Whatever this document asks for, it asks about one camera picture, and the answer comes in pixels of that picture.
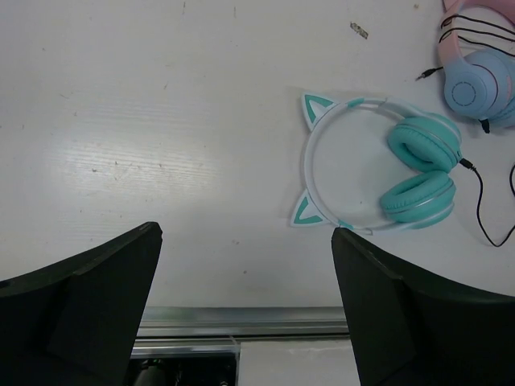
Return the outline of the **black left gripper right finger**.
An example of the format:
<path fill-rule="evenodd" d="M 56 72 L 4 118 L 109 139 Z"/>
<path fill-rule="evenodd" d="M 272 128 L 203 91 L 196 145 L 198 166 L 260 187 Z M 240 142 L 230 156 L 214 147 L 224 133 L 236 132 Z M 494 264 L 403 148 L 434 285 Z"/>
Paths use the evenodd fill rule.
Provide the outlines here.
<path fill-rule="evenodd" d="M 514 299 L 337 228 L 332 255 L 363 385 L 511 385 Z"/>

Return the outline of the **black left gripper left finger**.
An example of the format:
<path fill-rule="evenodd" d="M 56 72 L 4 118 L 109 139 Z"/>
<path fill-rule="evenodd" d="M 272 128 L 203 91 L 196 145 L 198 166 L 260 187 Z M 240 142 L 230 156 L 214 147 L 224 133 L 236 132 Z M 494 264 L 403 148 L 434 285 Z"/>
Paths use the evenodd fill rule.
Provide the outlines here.
<path fill-rule="evenodd" d="M 162 247 L 156 222 L 1 282 L 3 385 L 120 385 Z"/>

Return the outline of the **teal cat-ear headphones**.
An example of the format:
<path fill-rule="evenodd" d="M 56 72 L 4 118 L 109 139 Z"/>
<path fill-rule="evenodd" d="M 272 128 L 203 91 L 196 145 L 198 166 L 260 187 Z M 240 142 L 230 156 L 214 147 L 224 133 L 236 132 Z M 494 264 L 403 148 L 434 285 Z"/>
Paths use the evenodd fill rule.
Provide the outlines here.
<path fill-rule="evenodd" d="M 459 129 L 449 119 L 391 96 L 338 101 L 305 92 L 300 107 L 309 130 L 302 157 L 304 190 L 290 218 L 292 228 L 331 224 L 355 233 L 375 235 L 427 228 L 445 220 L 455 204 L 456 186 L 450 172 L 464 160 Z M 388 224 L 359 227 L 339 218 L 323 201 L 315 184 L 315 149 L 338 118 L 354 109 L 392 113 L 398 123 L 386 138 L 392 153 L 417 175 L 398 183 L 379 199 Z"/>

